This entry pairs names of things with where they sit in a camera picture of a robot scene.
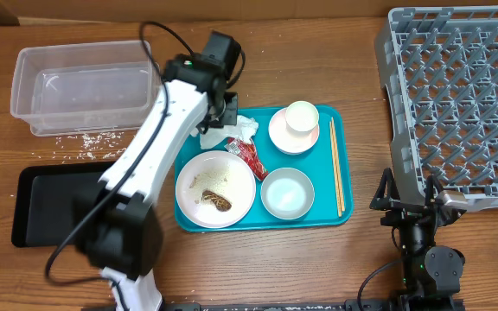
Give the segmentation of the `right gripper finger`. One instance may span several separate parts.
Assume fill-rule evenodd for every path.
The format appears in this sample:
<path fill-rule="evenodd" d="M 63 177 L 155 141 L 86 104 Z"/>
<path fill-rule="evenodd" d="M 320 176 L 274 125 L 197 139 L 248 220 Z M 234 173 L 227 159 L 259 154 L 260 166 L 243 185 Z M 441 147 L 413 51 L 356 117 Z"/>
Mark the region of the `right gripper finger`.
<path fill-rule="evenodd" d="M 435 175 L 430 175 L 426 179 L 425 186 L 425 206 L 435 207 L 443 203 L 437 196 L 444 191 L 444 187 Z"/>
<path fill-rule="evenodd" d="M 399 209 L 400 196 L 397 189 L 393 172 L 390 168 L 383 170 L 380 184 L 369 205 L 370 209 L 388 211 Z"/>

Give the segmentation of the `white napkin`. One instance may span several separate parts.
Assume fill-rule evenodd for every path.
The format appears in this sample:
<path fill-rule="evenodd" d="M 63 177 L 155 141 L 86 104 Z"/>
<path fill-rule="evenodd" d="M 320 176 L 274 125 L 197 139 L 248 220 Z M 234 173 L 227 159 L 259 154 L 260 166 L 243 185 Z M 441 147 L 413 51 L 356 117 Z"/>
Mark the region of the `white napkin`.
<path fill-rule="evenodd" d="M 258 122 L 254 118 L 237 116 L 235 125 L 225 125 L 221 129 L 209 128 L 206 134 L 200 134 L 197 129 L 190 132 L 192 137 L 200 138 L 201 149 L 212 149 L 227 138 L 239 139 L 244 143 L 251 143 L 257 133 Z"/>

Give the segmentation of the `grey bowl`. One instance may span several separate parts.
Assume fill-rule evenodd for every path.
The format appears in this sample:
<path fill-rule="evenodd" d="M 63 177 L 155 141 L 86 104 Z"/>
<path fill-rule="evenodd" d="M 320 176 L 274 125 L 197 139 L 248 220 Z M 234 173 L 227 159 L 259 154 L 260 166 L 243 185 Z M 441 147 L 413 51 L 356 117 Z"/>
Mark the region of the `grey bowl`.
<path fill-rule="evenodd" d="M 282 220 L 302 218 L 313 206 L 315 198 L 310 178 L 295 168 L 278 168 L 269 173 L 260 192 L 267 212 Z"/>

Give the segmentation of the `red sauce packet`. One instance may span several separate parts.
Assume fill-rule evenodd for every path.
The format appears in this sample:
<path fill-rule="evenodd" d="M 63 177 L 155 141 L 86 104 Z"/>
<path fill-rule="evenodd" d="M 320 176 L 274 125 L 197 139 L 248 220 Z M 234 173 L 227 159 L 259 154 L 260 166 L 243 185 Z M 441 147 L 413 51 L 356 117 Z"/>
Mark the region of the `red sauce packet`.
<path fill-rule="evenodd" d="M 225 148 L 229 153 L 234 154 L 243 160 L 244 163 L 249 166 L 257 180 L 263 181 L 269 174 L 268 170 L 259 159 L 256 145 L 252 139 L 250 139 L 248 143 L 245 143 L 241 139 L 229 137 Z"/>

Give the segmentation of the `large white plate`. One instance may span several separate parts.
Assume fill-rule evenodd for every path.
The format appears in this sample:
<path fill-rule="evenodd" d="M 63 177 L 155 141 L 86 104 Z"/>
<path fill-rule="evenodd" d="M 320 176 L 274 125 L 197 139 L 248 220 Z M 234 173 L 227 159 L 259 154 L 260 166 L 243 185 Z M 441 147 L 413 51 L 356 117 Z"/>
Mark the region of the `large white plate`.
<path fill-rule="evenodd" d="M 201 194 L 188 187 L 194 176 L 205 167 L 229 165 L 231 168 L 228 194 L 220 194 L 232 203 L 227 212 L 219 212 L 212 203 L 203 201 Z M 242 220 L 252 207 L 256 195 L 256 179 L 247 164 L 226 151 L 208 151 L 191 159 L 176 178 L 176 203 L 183 216 L 208 229 L 222 229 Z"/>

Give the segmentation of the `pile of white rice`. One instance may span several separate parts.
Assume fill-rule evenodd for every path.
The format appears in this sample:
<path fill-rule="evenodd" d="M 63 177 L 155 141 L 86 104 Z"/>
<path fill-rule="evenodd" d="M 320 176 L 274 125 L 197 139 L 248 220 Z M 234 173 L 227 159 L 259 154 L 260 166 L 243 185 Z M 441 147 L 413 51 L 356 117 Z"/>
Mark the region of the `pile of white rice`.
<path fill-rule="evenodd" d="M 195 194 L 202 194 L 207 190 L 216 194 L 228 194 L 232 190 L 230 174 L 229 165 L 205 167 L 194 176 L 188 189 Z"/>

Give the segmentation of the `brown food scrap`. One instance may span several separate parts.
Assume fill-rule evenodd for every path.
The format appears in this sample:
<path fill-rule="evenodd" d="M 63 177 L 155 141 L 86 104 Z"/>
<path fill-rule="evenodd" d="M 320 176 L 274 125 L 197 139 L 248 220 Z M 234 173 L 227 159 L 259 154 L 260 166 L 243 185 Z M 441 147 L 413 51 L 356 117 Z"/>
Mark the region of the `brown food scrap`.
<path fill-rule="evenodd" d="M 232 203 L 229 200 L 211 190 L 204 190 L 201 199 L 212 203 L 219 212 L 227 212 L 232 208 Z"/>

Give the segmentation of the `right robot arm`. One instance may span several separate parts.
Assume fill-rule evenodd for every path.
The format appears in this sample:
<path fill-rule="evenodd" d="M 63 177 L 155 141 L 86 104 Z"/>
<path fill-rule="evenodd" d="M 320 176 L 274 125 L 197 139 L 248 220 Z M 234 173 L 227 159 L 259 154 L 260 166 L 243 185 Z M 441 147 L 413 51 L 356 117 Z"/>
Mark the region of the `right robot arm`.
<path fill-rule="evenodd" d="M 390 227 L 392 241 L 400 258 L 372 272 L 359 287 L 357 304 L 366 307 L 363 290 L 380 272 L 400 264 L 403 268 L 402 290 L 394 290 L 385 301 L 378 301 L 372 310 L 464 310 L 462 301 L 453 299 L 460 291 L 465 256 L 461 251 L 436 244 L 437 230 L 451 225 L 466 213 L 469 203 L 464 194 L 445 189 L 437 177 L 427 178 L 425 202 L 405 203 L 399 196 L 393 172 L 386 168 L 369 205 L 383 211 L 383 226 Z"/>

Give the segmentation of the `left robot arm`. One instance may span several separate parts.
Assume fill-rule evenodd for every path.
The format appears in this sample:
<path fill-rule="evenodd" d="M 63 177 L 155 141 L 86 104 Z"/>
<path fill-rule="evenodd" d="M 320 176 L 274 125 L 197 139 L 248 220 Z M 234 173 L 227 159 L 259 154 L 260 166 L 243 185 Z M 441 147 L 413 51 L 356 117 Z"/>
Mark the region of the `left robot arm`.
<path fill-rule="evenodd" d="M 95 186 L 73 199 L 75 246 L 109 282 L 117 310 L 160 310 L 153 266 L 163 234 L 154 212 L 164 179 L 189 134 L 237 122 L 230 87 L 245 59 L 212 32 L 201 53 L 167 61 L 156 103 L 127 150 Z"/>

